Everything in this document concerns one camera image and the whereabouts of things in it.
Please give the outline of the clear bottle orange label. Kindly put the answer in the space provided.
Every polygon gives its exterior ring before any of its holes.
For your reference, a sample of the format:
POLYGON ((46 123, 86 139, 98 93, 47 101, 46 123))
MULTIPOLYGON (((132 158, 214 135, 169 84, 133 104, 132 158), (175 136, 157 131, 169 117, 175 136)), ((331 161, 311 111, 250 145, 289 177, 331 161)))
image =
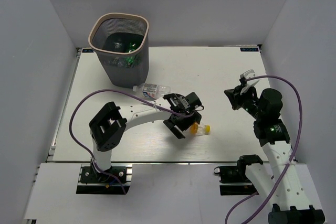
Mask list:
POLYGON ((200 135, 209 135, 211 131, 211 127, 209 125, 203 124, 203 123, 194 123, 192 126, 189 128, 190 134, 194 136, 200 136, 200 135))

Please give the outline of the clear bottle white cap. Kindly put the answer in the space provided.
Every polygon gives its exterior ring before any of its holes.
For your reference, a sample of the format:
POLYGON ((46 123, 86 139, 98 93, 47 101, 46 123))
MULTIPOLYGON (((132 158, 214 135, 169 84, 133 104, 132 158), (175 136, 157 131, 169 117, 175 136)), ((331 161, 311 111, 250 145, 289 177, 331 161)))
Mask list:
POLYGON ((138 86, 133 86, 132 91, 141 99, 156 100, 171 93, 171 87, 152 83, 142 83, 138 86))

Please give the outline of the small green bottle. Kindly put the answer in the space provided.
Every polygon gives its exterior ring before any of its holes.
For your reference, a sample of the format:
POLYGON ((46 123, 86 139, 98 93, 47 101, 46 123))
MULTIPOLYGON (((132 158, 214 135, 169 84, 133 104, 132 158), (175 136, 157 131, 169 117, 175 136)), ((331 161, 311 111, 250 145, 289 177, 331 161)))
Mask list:
POLYGON ((137 50, 140 45, 141 45, 141 41, 140 40, 135 40, 135 39, 131 40, 126 45, 125 51, 126 52, 133 52, 133 51, 137 50))

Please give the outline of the large green bottle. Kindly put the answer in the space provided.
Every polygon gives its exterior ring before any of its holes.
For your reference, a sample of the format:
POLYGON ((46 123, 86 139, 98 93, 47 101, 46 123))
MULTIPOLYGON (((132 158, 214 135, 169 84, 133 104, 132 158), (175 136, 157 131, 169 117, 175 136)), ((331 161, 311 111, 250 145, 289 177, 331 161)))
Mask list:
POLYGON ((127 55, 119 57, 118 67, 121 68, 134 68, 141 63, 138 55, 127 55))

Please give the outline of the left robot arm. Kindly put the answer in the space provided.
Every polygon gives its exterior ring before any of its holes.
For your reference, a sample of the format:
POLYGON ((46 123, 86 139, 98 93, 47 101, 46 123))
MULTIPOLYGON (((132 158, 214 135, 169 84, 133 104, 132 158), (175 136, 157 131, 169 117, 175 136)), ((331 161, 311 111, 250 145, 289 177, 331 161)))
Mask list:
POLYGON ((89 123, 94 142, 93 176, 98 181, 104 182, 110 178, 112 149, 118 146, 125 131, 162 120, 177 139, 183 139, 185 136, 182 132, 202 119, 197 108, 203 105, 195 92, 187 96, 166 94, 152 102, 133 98, 141 103, 121 107, 108 102, 89 123))

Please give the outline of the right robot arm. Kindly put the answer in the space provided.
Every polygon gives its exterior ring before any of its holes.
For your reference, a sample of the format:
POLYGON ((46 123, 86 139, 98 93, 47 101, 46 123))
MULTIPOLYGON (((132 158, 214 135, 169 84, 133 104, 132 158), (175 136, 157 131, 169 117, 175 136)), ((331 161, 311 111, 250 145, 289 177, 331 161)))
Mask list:
POLYGON ((294 162, 293 150, 285 125, 280 119, 282 95, 275 89, 264 89, 257 95, 254 87, 237 86, 225 90, 233 110, 244 109, 254 118, 254 133, 268 158, 272 175, 268 175, 257 155, 241 156, 237 162, 238 177, 251 181, 263 198, 262 207, 271 208, 269 223, 324 223, 322 209, 306 196, 294 162))

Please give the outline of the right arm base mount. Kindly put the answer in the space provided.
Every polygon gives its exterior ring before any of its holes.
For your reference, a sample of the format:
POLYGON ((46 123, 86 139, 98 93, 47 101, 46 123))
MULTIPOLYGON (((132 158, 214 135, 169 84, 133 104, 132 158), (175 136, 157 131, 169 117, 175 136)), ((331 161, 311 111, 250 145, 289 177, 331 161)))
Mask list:
POLYGON ((263 164, 261 158, 254 155, 240 156, 235 166, 217 166, 214 175, 219 177, 221 196, 248 196, 257 193, 252 182, 246 177, 246 167, 252 164, 263 164))

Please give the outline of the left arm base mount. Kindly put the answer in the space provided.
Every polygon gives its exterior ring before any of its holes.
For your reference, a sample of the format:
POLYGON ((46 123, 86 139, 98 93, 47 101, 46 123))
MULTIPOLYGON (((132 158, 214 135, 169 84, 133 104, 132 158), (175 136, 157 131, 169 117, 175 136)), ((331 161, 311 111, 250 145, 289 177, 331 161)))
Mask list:
MULTIPOLYGON (((131 185, 131 166, 111 166, 108 173, 117 177, 127 193, 131 185)), ((78 195, 125 195, 119 182, 111 176, 97 172, 91 165, 82 166, 76 194, 78 195)))

